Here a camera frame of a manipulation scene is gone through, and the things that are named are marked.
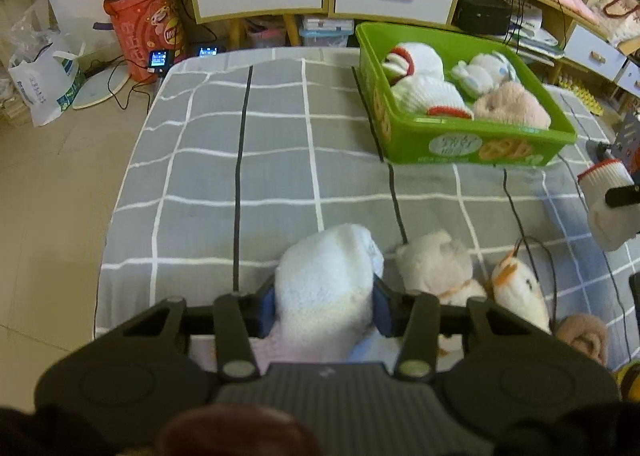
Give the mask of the green plastic bin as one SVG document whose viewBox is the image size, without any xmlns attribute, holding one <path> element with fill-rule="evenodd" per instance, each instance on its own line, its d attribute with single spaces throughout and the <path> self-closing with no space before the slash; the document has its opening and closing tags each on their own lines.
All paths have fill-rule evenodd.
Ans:
<svg viewBox="0 0 640 456">
<path fill-rule="evenodd" d="M 533 71 L 508 46 L 464 33 L 420 26 L 363 22 L 356 27 L 360 45 L 356 69 L 361 98 L 386 159 L 394 163 L 469 162 L 481 164 L 544 165 L 568 145 L 577 133 Z M 500 52 L 512 64 L 525 90 L 548 112 L 548 130 L 491 121 L 416 116 L 400 107 L 383 72 L 386 55 L 401 43 L 431 46 L 445 70 L 474 56 Z"/>
</svg>

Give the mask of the white knitted glove in bin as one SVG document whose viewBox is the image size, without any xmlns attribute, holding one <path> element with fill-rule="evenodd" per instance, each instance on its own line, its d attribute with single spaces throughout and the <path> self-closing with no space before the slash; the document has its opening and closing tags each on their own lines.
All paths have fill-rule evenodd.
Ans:
<svg viewBox="0 0 640 456">
<path fill-rule="evenodd" d="M 393 87 L 396 104 L 413 115 L 473 120 L 473 111 L 449 82 L 425 74 L 401 78 Z"/>
</svg>

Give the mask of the red snack bucket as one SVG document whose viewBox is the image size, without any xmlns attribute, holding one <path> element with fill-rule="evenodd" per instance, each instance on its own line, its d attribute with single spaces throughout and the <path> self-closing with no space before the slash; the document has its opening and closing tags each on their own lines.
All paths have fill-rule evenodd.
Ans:
<svg viewBox="0 0 640 456">
<path fill-rule="evenodd" d="M 178 0 L 104 0 L 103 8 L 111 18 L 134 81 L 152 78 L 148 64 L 153 50 L 173 50 L 176 61 L 186 58 L 186 32 Z"/>
</svg>

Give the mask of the grey white plush dog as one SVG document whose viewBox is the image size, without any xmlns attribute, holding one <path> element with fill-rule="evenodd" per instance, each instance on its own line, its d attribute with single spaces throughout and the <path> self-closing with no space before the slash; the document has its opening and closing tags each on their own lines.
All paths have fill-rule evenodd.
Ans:
<svg viewBox="0 0 640 456">
<path fill-rule="evenodd" d="M 396 250 L 396 265 L 408 293 L 433 294 L 443 305 L 466 306 L 469 298 L 486 298 L 473 277 L 473 263 L 465 245 L 441 229 Z"/>
</svg>

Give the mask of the pink fluffy plush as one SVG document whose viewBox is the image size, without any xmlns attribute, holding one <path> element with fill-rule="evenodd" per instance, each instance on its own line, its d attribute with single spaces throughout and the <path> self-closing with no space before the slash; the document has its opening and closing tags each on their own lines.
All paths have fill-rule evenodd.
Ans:
<svg viewBox="0 0 640 456">
<path fill-rule="evenodd" d="M 538 99 L 518 82 L 506 82 L 478 98 L 472 106 L 480 120 L 548 130 L 551 117 Z"/>
</svg>

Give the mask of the brown rolled sock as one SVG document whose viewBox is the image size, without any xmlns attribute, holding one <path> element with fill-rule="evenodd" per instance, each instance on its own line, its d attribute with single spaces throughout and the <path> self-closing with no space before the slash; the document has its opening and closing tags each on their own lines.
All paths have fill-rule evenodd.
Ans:
<svg viewBox="0 0 640 456">
<path fill-rule="evenodd" d="M 556 329 L 555 337 L 600 365 L 608 364 L 608 328 L 599 317 L 567 316 Z"/>
</svg>

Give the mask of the white blue sock bundle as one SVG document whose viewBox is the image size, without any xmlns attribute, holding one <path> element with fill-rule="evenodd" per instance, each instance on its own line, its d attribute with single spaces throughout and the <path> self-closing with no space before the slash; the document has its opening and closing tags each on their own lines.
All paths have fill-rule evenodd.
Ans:
<svg viewBox="0 0 640 456">
<path fill-rule="evenodd" d="M 450 76 L 472 99 L 492 93 L 506 82 L 520 81 L 515 68 L 500 52 L 477 54 L 470 62 L 459 61 Z"/>
</svg>

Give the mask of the white glove red cuff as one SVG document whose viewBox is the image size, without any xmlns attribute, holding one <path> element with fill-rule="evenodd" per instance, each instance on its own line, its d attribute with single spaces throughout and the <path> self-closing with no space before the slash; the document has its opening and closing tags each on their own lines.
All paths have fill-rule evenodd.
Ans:
<svg viewBox="0 0 640 456">
<path fill-rule="evenodd" d="M 608 252 L 620 249 L 639 232 L 639 205 L 610 208 L 605 194 L 610 188 L 637 185 L 618 159 L 593 164 L 577 177 L 588 208 L 588 225 L 599 247 Z"/>
</svg>

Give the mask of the black printer box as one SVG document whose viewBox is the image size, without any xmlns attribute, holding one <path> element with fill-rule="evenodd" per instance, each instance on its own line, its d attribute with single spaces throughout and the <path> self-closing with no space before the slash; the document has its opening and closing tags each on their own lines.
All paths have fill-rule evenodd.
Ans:
<svg viewBox="0 0 640 456">
<path fill-rule="evenodd" d="M 452 24 L 478 35 L 504 35 L 511 23 L 512 5 L 505 0 L 458 0 Z"/>
</svg>

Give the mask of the white plastic bag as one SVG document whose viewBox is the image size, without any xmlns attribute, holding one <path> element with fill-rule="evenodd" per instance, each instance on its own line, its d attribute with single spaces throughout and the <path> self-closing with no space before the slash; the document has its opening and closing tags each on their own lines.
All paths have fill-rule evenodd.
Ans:
<svg viewBox="0 0 640 456">
<path fill-rule="evenodd" d="M 64 36 L 58 36 L 32 61 L 9 67 L 9 76 L 29 109 L 32 124 L 43 127 L 62 116 L 73 104 L 86 78 Z"/>
</svg>

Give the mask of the white fluffy sock roll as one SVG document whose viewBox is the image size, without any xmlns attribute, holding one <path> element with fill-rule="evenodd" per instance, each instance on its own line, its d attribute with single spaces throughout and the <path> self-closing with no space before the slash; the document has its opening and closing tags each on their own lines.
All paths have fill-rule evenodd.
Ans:
<svg viewBox="0 0 640 456">
<path fill-rule="evenodd" d="M 274 274 L 274 359 L 347 360 L 370 328 L 373 283 L 383 273 L 383 254 L 359 224 L 328 228 L 288 248 Z"/>
</svg>

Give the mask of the small screen device left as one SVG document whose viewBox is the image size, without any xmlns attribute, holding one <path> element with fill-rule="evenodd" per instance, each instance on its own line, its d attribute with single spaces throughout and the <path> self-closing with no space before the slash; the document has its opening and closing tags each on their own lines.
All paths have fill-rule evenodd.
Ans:
<svg viewBox="0 0 640 456">
<path fill-rule="evenodd" d="M 154 49 L 149 53 L 148 69 L 153 72 L 166 71 L 175 60 L 173 49 Z"/>
</svg>

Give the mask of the small screen device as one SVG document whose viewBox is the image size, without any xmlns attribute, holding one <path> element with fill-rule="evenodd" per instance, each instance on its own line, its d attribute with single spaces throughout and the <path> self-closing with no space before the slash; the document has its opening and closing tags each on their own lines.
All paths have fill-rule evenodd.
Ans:
<svg viewBox="0 0 640 456">
<path fill-rule="evenodd" d="M 198 57 L 217 56 L 226 51 L 223 45 L 204 43 L 195 46 L 194 55 Z"/>
<path fill-rule="evenodd" d="M 154 49 L 149 53 L 148 69 L 153 72 L 166 71 L 175 60 L 173 49 Z"/>
</svg>

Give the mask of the grey checked tablecloth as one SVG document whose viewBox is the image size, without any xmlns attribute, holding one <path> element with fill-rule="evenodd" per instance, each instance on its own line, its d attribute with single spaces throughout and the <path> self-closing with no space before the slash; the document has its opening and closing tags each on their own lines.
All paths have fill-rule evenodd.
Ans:
<svg viewBox="0 0 640 456">
<path fill-rule="evenodd" d="M 552 98 L 578 139 L 544 165 L 388 164 L 363 104 L 352 49 L 234 52 L 179 64 L 131 153 L 106 237 L 94 329 L 174 295 L 191 305 L 267 279 L 289 245 L 341 223 L 366 227 L 385 257 L 444 229 L 478 278 L 515 242 L 553 312 L 608 326 L 608 364 L 639 354 L 631 240 L 604 253 L 576 177 L 601 135 L 572 95 Z"/>
</svg>

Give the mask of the small screen device right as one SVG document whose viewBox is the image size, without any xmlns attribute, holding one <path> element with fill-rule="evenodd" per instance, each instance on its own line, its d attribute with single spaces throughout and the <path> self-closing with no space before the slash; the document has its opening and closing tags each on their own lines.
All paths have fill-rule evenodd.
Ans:
<svg viewBox="0 0 640 456">
<path fill-rule="evenodd" d="M 195 46 L 194 55 L 198 57 L 217 56 L 226 51 L 223 45 L 204 43 Z"/>
</svg>

